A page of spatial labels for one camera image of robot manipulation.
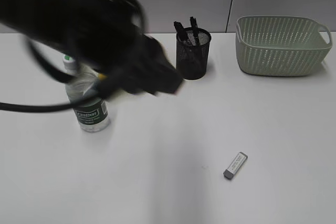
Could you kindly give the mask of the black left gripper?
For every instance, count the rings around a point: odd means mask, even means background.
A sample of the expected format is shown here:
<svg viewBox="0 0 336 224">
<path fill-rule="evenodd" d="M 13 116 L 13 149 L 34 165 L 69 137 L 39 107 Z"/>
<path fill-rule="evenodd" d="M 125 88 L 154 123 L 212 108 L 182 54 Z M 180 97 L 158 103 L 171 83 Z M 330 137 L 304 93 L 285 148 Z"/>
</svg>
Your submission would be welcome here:
<svg viewBox="0 0 336 224">
<path fill-rule="evenodd" d="M 126 62 L 113 67 L 99 82 L 99 97 L 110 98 L 119 90 L 130 94 L 176 94 L 184 79 L 168 61 L 161 44 L 143 35 L 135 48 Z"/>
</svg>

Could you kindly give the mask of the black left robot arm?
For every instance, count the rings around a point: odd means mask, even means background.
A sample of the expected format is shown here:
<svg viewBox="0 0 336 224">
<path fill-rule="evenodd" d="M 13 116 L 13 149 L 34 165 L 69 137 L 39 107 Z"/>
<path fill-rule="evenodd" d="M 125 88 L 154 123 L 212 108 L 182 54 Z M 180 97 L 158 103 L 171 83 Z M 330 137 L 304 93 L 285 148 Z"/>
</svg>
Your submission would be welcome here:
<svg viewBox="0 0 336 224">
<path fill-rule="evenodd" d="M 137 0 L 1 0 L 1 23 L 105 75 L 96 91 L 175 94 L 182 76 L 146 35 Z"/>
</svg>

